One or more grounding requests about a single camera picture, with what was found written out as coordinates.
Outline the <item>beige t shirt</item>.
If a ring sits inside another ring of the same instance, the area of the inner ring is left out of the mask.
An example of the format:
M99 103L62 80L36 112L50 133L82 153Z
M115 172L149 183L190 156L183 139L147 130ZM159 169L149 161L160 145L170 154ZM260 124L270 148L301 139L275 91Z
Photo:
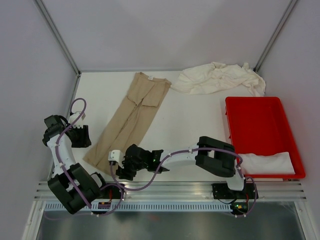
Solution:
M109 153L114 150L125 153L131 145L141 143L171 84L166 78L135 73L121 104L83 160L109 175Z

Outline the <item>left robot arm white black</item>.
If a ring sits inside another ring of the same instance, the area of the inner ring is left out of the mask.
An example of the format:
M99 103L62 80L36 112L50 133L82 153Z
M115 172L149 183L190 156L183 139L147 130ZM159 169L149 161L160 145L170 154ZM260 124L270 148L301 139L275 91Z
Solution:
M51 115L44 123L47 129L42 141L54 161L53 176L47 182L49 189L72 215L86 206L90 208L92 201L108 195L109 185L99 173L89 174L74 158L73 148L92 144L89 127L71 126L61 115Z

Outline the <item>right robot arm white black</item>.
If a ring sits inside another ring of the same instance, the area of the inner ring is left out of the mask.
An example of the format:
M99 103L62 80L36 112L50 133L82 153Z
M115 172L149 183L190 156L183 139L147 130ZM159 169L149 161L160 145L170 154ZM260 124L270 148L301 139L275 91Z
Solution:
M151 185L157 174L184 166L197 166L214 176L224 178L229 194L235 198L241 197L247 190L241 170L243 159L235 152L235 147L208 136L201 136L197 144L176 151L149 151L133 144L125 153L120 150L110 151L108 161L111 166L118 165L112 177L120 180L132 181L141 170L153 173L145 186L133 189L124 187L127 191L144 190Z

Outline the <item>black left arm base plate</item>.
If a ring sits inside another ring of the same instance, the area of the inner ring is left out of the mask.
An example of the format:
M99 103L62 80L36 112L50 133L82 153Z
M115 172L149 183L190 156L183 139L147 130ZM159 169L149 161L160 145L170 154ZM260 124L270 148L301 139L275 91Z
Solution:
M119 200L122 197L122 188L115 183L107 183L104 187L101 188L100 199L105 200Z

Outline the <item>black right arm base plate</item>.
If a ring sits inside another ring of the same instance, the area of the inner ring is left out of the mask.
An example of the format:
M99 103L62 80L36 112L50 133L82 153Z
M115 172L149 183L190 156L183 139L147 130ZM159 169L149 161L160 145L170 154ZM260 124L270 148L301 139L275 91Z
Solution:
M253 183L245 183L243 190L231 190L226 183L213 183L211 185L215 200L254 200L258 199L258 191Z

